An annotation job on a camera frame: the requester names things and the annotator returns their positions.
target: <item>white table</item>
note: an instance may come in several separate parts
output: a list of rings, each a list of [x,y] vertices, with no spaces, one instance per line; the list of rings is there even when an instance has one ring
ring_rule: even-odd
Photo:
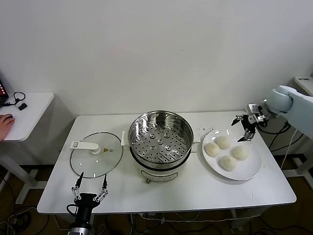
[[[14,103],[14,98],[12,97],[12,94],[9,95],[10,98],[7,102]],[[20,111],[14,105],[1,107],[0,114],[12,114],[12,116],[15,118],[15,123],[4,141],[22,142],[26,140],[35,128],[41,116],[46,111],[53,98],[54,94],[51,92],[26,93],[26,109]],[[9,178],[10,173],[13,173],[25,182],[19,196],[17,197],[17,204],[22,204],[24,202],[30,189],[45,188],[46,181],[36,181],[34,178],[38,170],[34,169],[28,174],[16,162],[14,162],[9,156],[7,156],[5,154],[5,151],[1,151],[0,165],[8,170],[8,173],[4,177],[6,180]],[[1,184],[2,185],[0,185],[0,189],[2,189],[4,182],[2,182]]]
[[[230,128],[235,115],[243,112],[184,113],[194,132],[203,136],[211,128]],[[68,135],[53,172],[45,187],[37,210],[40,213],[67,213],[66,206],[73,203],[71,187],[78,176],[71,170],[69,148],[72,141],[107,131],[121,138],[138,115],[80,116]],[[242,134],[242,125],[231,127]],[[215,173],[201,154],[192,153],[182,174],[167,183],[145,184],[134,166],[129,151],[124,151],[117,167],[108,174],[109,194],[94,213],[169,212],[213,209],[255,208],[246,215],[261,213],[268,206],[288,204],[296,196],[259,133],[254,144],[262,156],[259,174],[248,181],[232,181]],[[83,179],[80,192],[98,193],[103,177]]]

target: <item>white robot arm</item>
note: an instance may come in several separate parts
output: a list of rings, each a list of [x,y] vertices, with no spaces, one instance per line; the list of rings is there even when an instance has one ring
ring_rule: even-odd
[[[266,125],[268,120],[278,116],[284,117],[291,126],[313,140],[313,97],[294,88],[279,86],[261,104],[247,105],[246,111],[248,115],[236,116],[232,123],[241,121],[244,127],[244,137],[238,141],[251,140],[258,124]]]
[[[313,140],[313,97],[295,88],[279,86],[266,101],[269,111],[284,117],[291,126]]]

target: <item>person's hand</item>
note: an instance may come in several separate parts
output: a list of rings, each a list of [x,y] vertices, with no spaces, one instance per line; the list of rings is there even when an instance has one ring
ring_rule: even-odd
[[[0,141],[8,135],[15,122],[12,114],[0,115]]]

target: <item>stainless steel steamer basket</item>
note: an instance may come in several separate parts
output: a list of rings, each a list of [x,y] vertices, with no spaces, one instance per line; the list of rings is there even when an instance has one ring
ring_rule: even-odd
[[[159,110],[138,117],[128,135],[133,157],[157,170],[180,166],[189,156],[193,139],[193,131],[185,119]]]

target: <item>white plate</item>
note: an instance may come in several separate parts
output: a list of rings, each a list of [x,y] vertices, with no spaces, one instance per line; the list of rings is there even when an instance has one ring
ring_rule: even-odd
[[[237,142],[242,137],[240,134],[241,133],[236,133],[232,130],[214,130],[207,134],[203,139],[202,152],[206,161],[217,173],[233,180],[248,180],[258,174],[262,165],[262,160],[251,141]],[[206,153],[205,145],[214,142],[216,137],[219,136],[228,136],[231,139],[231,147],[225,150],[221,149],[218,156],[211,157]],[[224,170],[220,166],[219,161],[223,156],[232,156],[231,150],[236,146],[244,146],[247,149],[249,156],[243,161],[239,161],[232,157],[236,161],[236,168],[233,171]]]

